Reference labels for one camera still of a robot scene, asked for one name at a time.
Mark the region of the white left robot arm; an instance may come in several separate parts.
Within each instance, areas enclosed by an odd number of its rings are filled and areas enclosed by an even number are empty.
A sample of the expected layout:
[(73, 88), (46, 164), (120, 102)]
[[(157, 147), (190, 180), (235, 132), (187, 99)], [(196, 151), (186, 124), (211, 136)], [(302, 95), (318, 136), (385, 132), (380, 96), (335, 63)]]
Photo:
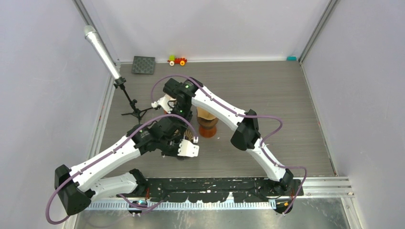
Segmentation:
[(85, 210), (92, 202), (118, 194), (142, 197), (147, 181), (138, 169), (105, 177), (122, 164), (145, 153), (160, 150), (164, 156), (196, 157), (198, 135), (189, 120), (164, 114), (138, 124), (112, 146), (76, 166), (55, 170), (55, 193), (68, 216)]

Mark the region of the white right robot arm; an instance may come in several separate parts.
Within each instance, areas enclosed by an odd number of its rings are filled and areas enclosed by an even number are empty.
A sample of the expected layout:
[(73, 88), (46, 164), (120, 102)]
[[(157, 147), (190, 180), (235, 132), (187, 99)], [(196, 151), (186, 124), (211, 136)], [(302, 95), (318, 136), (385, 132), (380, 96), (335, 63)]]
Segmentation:
[(180, 114), (191, 105), (212, 114), (233, 131), (231, 144), (249, 153), (264, 169), (277, 195), (284, 196), (292, 189), (294, 175), (266, 146), (267, 138), (259, 132), (260, 116), (254, 110), (245, 111), (229, 104), (194, 78), (186, 77), (184, 82), (178, 82), (173, 76), (167, 79), (163, 88), (165, 95), (154, 105), (170, 114)]

